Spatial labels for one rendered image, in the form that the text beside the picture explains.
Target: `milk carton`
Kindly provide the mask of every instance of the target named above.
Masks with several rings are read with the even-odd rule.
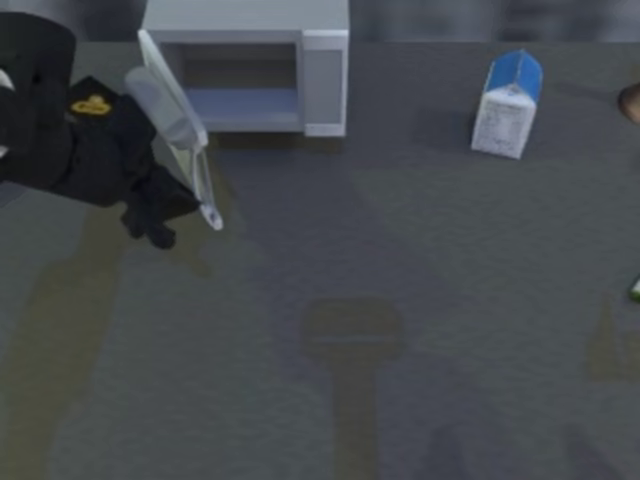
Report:
[[[542,67],[525,50],[498,57],[482,92],[471,149],[520,159],[541,88]]]

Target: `gray tabletop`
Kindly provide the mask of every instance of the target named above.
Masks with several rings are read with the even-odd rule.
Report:
[[[528,47],[545,86],[520,162],[468,149],[510,48],[355,45],[344,151],[218,152],[228,228],[183,219],[170,253],[118,209],[2,208],[2,473],[365,480],[370,455],[381,479],[635,478],[640,132],[615,96],[640,48]],[[139,62],[81,45],[76,74],[121,89]],[[400,340],[376,389],[306,355],[345,333],[327,298]],[[334,439],[354,425],[377,452]]]

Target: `yellow logo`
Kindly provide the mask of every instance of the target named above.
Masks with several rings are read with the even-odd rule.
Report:
[[[87,100],[80,100],[71,106],[71,110],[85,115],[106,115],[111,111],[111,105],[100,95],[91,95]]]

